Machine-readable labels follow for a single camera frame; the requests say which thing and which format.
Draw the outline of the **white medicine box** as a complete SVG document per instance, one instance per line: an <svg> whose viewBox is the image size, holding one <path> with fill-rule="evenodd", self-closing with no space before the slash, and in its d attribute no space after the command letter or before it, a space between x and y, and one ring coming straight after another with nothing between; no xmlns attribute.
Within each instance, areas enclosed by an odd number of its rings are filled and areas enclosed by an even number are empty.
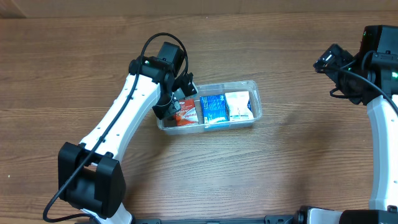
<svg viewBox="0 0 398 224"><path fill-rule="evenodd" d="M248 91L225 93L230 121L247 121L254 118Z"/></svg>

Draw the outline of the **red medicine box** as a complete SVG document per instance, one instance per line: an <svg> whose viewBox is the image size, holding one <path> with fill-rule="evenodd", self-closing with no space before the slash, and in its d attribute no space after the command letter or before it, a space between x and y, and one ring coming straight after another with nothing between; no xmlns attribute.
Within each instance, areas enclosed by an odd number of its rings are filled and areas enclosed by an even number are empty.
<svg viewBox="0 0 398 224"><path fill-rule="evenodd" d="M179 104L180 111L174 115L177 126L198 124L198 116L194 99L180 100Z"/></svg>

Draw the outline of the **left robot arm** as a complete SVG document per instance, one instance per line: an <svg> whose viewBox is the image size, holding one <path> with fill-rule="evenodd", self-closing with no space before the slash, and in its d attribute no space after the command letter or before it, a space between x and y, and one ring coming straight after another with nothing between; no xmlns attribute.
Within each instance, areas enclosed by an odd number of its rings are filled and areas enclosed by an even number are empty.
<svg viewBox="0 0 398 224"><path fill-rule="evenodd" d="M180 111L179 100L197 94L191 73L178 74L186 52L164 42L155 57L132 60L123 90L104 118L79 144L58 153L57 197L82 211L90 223L133 223L123 198L121 161L146 114L159 120Z"/></svg>

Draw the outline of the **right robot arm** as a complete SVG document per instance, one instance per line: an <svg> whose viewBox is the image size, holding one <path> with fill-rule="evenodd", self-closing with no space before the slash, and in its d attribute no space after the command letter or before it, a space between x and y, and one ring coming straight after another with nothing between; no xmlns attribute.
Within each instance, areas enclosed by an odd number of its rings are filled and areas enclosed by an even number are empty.
<svg viewBox="0 0 398 224"><path fill-rule="evenodd" d="M302 206L279 223L397 223L397 27L366 26L351 55L332 44L313 65L335 83L330 96L366 106L373 138L369 207L339 212Z"/></svg>

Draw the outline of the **blue medicine box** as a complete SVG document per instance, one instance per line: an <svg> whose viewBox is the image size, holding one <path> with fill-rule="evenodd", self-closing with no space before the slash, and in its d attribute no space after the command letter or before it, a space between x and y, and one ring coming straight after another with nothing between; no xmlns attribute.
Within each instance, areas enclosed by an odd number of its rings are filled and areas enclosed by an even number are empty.
<svg viewBox="0 0 398 224"><path fill-rule="evenodd" d="M203 122L215 124L228 121L226 99L224 95L211 95L200 97Z"/></svg>

